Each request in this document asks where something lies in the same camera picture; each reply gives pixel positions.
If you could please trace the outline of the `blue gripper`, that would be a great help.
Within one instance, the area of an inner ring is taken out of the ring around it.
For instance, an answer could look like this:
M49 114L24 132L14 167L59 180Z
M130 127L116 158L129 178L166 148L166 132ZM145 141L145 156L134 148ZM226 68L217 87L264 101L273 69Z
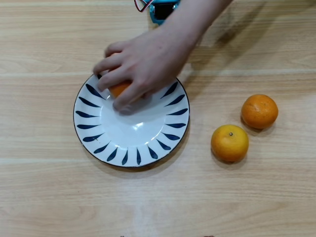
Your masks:
M154 24L161 25L178 7L180 0L154 0L150 4L150 17Z

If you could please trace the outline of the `bare human hand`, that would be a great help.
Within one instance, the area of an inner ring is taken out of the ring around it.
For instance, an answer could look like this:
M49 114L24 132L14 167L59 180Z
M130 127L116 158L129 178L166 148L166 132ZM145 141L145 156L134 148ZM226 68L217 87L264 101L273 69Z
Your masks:
M134 39L109 45L104 59L93 69L95 75L102 75L99 89L103 91L130 81L114 101L114 108L123 110L138 98L171 84L199 38L197 29L161 26Z

